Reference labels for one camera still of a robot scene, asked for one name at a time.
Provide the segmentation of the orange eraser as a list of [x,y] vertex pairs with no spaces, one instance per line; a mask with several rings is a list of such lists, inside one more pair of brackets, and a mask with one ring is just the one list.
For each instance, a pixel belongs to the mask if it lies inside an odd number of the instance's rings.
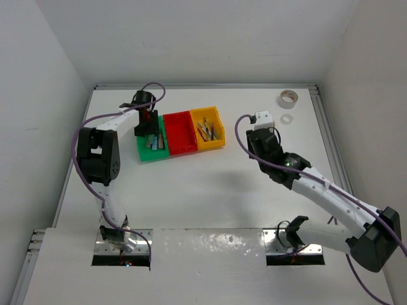
[[158,148],[165,149],[164,137],[162,133],[158,136]]

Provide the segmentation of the blue eraser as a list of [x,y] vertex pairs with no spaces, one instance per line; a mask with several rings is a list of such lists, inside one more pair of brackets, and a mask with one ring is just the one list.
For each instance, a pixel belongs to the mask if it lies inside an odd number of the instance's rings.
[[151,145],[151,148],[153,151],[157,151],[158,150],[158,137],[154,137],[153,139],[153,143]]

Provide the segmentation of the small white tape roll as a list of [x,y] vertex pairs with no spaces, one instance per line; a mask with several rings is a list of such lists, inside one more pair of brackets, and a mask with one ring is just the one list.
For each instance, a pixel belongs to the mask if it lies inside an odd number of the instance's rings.
[[283,114],[280,121],[283,125],[290,125],[293,122],[293,117],[290,114]]

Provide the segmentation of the red pen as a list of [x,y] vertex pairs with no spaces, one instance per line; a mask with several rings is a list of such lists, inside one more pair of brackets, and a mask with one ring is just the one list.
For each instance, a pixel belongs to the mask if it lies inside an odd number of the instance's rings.
[[208,134],[208,138],[210,140],[214,140],[215,139],[215,135],[214,135],[214,124],[213,123],[208,123],[207,124],[207,134]]
[[201,135],[201,137],[203,138],[203,140],[206,142],[207,141],[207,134],[205,132],[205,129],[203,129],[200,124],[197,124],[197,130],[198,130],[199,134]]

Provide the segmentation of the large white tape roll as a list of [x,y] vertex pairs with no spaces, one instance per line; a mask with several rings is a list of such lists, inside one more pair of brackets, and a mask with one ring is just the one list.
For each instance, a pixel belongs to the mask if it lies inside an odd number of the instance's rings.
[[292,90],[284,90],[278,98],[278,105],[283,109],[293,109],[298,101],[298,94]]

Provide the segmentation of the green eraser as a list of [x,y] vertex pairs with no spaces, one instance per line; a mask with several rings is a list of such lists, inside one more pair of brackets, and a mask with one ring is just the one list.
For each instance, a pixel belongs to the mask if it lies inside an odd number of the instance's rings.
[[154,141],[154,136],[153,135],[149,135],[147,140],[146,140],[146,147],[150,148],[153,144]]

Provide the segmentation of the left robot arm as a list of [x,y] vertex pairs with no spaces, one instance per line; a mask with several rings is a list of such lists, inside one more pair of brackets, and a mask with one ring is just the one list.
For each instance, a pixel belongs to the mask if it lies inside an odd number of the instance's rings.
[[100,234],[112,248],[129,252],[137,244],[139,233],[131,230],[128,217],[111,191],[111,183],[121,168],[119,140],[129,131],[136,137],[149,139],[158,135],[156,97],[139,90],[129,103],[120,105],[120,111],[98,127],[81,127],[76,133],[75,167],[85,186],[97,198],[100,212]]

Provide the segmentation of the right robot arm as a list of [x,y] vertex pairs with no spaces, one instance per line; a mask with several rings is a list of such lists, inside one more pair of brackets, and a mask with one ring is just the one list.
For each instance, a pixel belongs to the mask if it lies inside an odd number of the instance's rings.
[[359,201],[330,183],[306,159],[284,152],[277,136],[267,128],[246,131],[251,158],[274,182],[321,207],[340,222],[329,227],[299,215],[285,228],[280,240],[286,248],[309,243],[350,255],[368,271],[379,272],[401,240],[400,216],[391,207],[380,210]]

